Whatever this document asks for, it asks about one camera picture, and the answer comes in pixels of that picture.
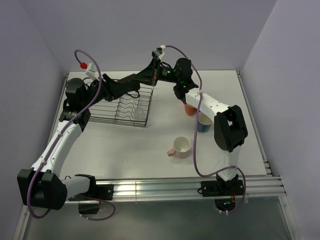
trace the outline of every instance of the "mug handle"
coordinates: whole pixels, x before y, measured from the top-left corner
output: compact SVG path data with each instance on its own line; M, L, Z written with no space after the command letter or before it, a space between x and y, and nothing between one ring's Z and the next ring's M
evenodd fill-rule
M166 154L168 154L169 157L175 156L176 150L174 148L172 148Z

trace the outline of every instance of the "pink mug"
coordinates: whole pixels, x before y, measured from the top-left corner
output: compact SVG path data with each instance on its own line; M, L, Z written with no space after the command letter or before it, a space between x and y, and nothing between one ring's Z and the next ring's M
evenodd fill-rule
M169 157L176 156L179 159L184 159L189 155L190 152L190 139L184 136L180 136L173 141L173 148L169 150L166 154L168 154Z

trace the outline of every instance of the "dish rack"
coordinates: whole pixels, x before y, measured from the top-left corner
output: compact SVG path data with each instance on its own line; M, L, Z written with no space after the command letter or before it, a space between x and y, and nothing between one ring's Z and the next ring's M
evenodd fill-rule
M153 87L141 87L139 95L133 91L128 92L131 96L125 94L113 101L102 100L89 108L89 122L144 128L147 125L153 92ZM142 112L142 119L135 118L136 111Z

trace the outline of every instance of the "cup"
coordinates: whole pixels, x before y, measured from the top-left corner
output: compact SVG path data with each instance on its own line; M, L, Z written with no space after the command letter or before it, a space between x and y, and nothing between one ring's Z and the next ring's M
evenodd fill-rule
M197 109L195 107L190 106L187 103L184 103L184 110L185 110L185 113L189 116L196 115L196 112L197 112Z
M199 133L206 133L210 129L213 121L207 117L203 112L199 113L198 118L198 132Z
M190 139L184 136L180 136L173 141L173 148L169 150L166 154L168 154L169 157L176 156L179 159L184 159L189 155L190 152Z

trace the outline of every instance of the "orange cup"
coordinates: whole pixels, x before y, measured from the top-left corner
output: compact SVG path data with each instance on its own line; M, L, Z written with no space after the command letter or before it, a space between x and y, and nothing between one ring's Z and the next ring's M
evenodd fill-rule
M187 103L184 103L184 110L185 110L185 113L189 116L196 115L196 112L197 112L197 109L195 107L190 106Z

